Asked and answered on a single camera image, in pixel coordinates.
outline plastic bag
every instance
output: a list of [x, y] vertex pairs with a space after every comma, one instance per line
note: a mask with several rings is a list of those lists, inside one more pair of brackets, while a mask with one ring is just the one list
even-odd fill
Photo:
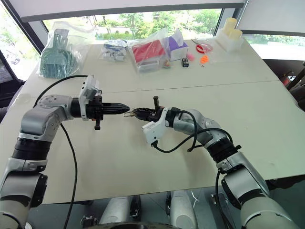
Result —
[[167, 29], [162, 29], [145, 39], [128, 41], [128, 50], [139, 73], [157, 71], [169, 60]]
[[41, 53], [39, 75], [61, 79], [80, 73], [93, 39], [93, 28], [85, 30], [55, 22]]
[[110, 40], [106, 41], [101, 50], [100, 59], [110, 62], [125, 61], [127, 50], [127, 41], [124, 40]]

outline black chair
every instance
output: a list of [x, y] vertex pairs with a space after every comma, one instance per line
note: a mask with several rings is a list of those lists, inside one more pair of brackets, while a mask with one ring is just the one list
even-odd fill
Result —
[[18, 79], [0, 51], [0, 123], [14, 95], [25, 82]]

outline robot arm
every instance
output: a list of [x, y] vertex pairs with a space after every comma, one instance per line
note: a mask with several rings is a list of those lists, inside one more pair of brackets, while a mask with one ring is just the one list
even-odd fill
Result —
[[[193, 119], [175, 107], [160, 107], [155, 96], [155, 109], [138, 108], [131, 112], [142, 120], [150, 121], [142, 127], [147, 143], [156, 146], [166, 127], [194, 134]], [[204, 117], [194, 109], [186, 110], [196, 119], [198, 132], [207, 128], [220, 128], [212, 119]], [[235, 147], [227, 135], [221, 131], [211, 130], [197, 135], [200, 142], [216, 162], [217, 169], [225, 174], [221, 184], [230, 200], [241, 209], [241, 223], [247, 229], [298, 228], [285, 210], [269, 198], [265, 180], [246, 159], [240, 147]]]
[[42, 203], [47, 176], [47, 154], [62, 121], [82, 117], [96, 121], [100, 129], [103, 115], [122, 114], [123, 104], [102, 103], [97, 82], [88, 76], [79, 98], [48, 95], [25, 113], [12, 157], [8, 159], [0, 183], [0, 228], [24, 228], [28, 211]]

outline floor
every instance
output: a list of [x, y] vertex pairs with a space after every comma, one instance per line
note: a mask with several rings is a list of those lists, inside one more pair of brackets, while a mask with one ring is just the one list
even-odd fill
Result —
[[[305, 228], [305, 218], [300, 209], [305, 209], [305, 180], [293, 185], [288, 189], [275, 189], [271, 191], [271, 197], [276, 200], [292, 217], [294, 222]], [[213, 187], [192, 189], [194, 196], [199, 199], [194, 210], [196, 213], [199, 229], [224, 229], [218, 209], [214, 205], [211, 194]], [[192, 204], [195, 199], [190, 190], [187, 190]], [[154, 193], [141, 195], [142, 216], [141, 221], [169, 223], [169, 218], [165, 213], [166, 193]], [[230, 203], [226, 204], [225, 196], [220, 195], [225, 214], [234, 221], [237, 229], [240, 225], [240, 210]], [[98, 221], [105, 210], [109, 199], [95, 200], [90, 206], [75, 204], [68, 224], [69, 229], [80, 229], [81, 218], [94, 216]], [[62, 228], [68, 211], [68, 204], [48, 204], [32, 208], [29, 215], [29, 222], [35, 229]]]

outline black cable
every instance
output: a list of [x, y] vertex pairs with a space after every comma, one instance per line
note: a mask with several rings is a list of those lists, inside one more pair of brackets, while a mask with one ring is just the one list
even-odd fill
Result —
[[43, 92], [40, 93], [40, 95], [37, 97], [36, 101], [35, 101], [35, 104], [33, 107], [35, 107], [38, 103], [38, 101], [41, 99], [41, 97], [48, 91], [50, 90], [52, 87], [54, 87], [55, 85], [61, 83], [62, 81], [65, 81], [65, 80], [68, 80], [68, 79], [71, 79], [71, 78], [78, 78], [78, 77], [83, 77], [83, 78], [86, 78], [87, 75], [72, 75], [72, 76], [68, 76], [66, 78], [62, 78], [58, 81], [56, 81], [55, 83], [51, 84], [50, 86], [48, 86], [46, 89], [44, 89]]
[[73, 193], [72, 193], [72, 198], [71, 198], [69, 210], [68, 210], [68, 213], [67, 213], [65, 225], [63, 226], [63, 228], [66, 229], [67, 225], [68, 225], [68, 222], [69, 222], [70, 215], [71, 215], [72, 207], [73, 207], [73, 204], [74, 204], [74, 198], [75, 198], [75, 191], [76, 191], [76, 184], [77, 184], [77, 161], [76, 161], [75, 151], [74, 151], [73, 145], [71, 143], [70, 137], [68, 135], [68, 132], [67, 132], [66, 128], [63, 126], [62, 123], [61, 123], [61, 128], [65, 132], [65, 135], [66, 135], [66, 137], [68, 139], [68, 142], [69, 142], [69, 145], [71, 147], [72, 154], [73, 154], [73, 160], [74, 160], [74, 166], [75, 166], [75, 177], [74, 177]]
[[229, 229], [234, 229], [232, 224], [230, 223], [229, 219], [227, 218], [227, 216], [224, 214], [223, 208], [220, 205], [220, 201], [219, 201], [219, 193], [218, 193], [218, 182], [219, 182], [219, 176], [220, 176], [220, 172], [217, 172], [217, 176], [216, 176], [216, 181], [215, 181], [215, 201], [216, 201], [216, 205], [219, 208], [221, 217], [224, 221], [224, 226], [225, 228], [229, 228]]
[[[228, 136], [230, 141], [233, 143], [233, 139], [232, 139], [231, 135], [228, 132], [226, 132], [225, 130], [220, 129], [220, 128], [207, 128], [207, 129], [198, 131], [197, 134], [201, 134], [203, 132], [207, 132], [207, 131], [211, 131], [211, 130], [217, 130], [217, 131], [223, 132], [224, 134], [226, 134]], [[154, 148], [156, 148], [157, 150], [159, 150], [160, 152], [168, 154], [168, 153], [171, 153], [171, 152], [175, 151], [176, 149], [178, 149], [180, 146], [182, 146], [187, 140], [189, 140], [193, 136], [194, 136], [194, 134], [189, 135], [187, 138], [185, 138], [181, 143], [179, 143], [175, 148], [173, 148], [171, 150], [162, 150], [157, 146], [157, 143], [153, 143], [152, 146]]]
[[[66, 78], [63, 78], [63, 79], [60, 79], [58, 81], [56, 81], [55, 83], [51, 84], [49, 87], [47, 87], [43, 92], [40, 93], [40, 95], [37, 97], [36, 101], [35, 101], [35, 104], [33, 107], [35, 107], [38, 103], [38, 101], [42, 98], [42, 96], [48, 91], [50, 90], [53, 86], [59, 84], [60, 82], [62, 81], [65, 81], [65, 80], [68, 80], [68, 79], [71, 79], [71, 78], [78, 78], [78, 77], [83, 77], [83, 78], [86, 78], [88, 77], [87, 75], [72, 75], [72, 76], [68, 76]], [[74, 186], [73, 186], [73, 193], [72, 193], [72, 197], [71, 197], [71, 202], [70, 202], [70, 206], [69, 206], [69, 210], [68, 210], [68, 213], [67, 213], [67, 217], [66, 217], [66, 221], [65, 221], [65, 224], [63, 226], [64, 229], [67, 228], [67, 225], [68, 225], [68, 222], [69, 222], [69, 218], [70, 218], [70, 215], [71, 215], [71, 211], [72, 211], [72, 207], [73, 207], [73, 204], [74, 204], [74, 199], [75, 199], [75, 192], [76, 192], [76, 185], [77, 185], [77, 161], [76, 161], [76, 156], [75, 156], [75, 151], [74, 151], [74, 148], [73, 148], [73, 145], [72, 145], [72, 142], [70, 140], [70, 137], [68, 135], [68, 132], [66, 130], [66, 128], [63, 126], [63, 124], [61, 123], [61, 128], [62, 130], [64, 131], [66, 137], [67, 137], [67, 140], [69, 142], [69, 145], [70, 145], [70, 148], [71, 148], [71, 151], [72, 151], [72, 155], [73, 155], [73, 160], [74, 160], [74, 167], [75, 167], [75, 176], [74, 176]]]
[[196, 141], [197, 141], [197, 132], [198, 132], [198, 129], [197, 129], [197, 122], [196, 122], [196, 119], [195, 119], [194, 115], [193, 115], [191, 112], [182, 110], [181, 113], [186, 113], [186, 114], [188, 114], [190, 117], [192, 117], [193, 122], [194, 122], [194, 140], [193, 140], [193, 144], [192, 144], [191, 148], [189, 148], [189, 149], [187, 150], [187, 152], [191, 152], [191, 151], [194, 149], [194, 147], [195, 147], [195, 145], [196, 145]]

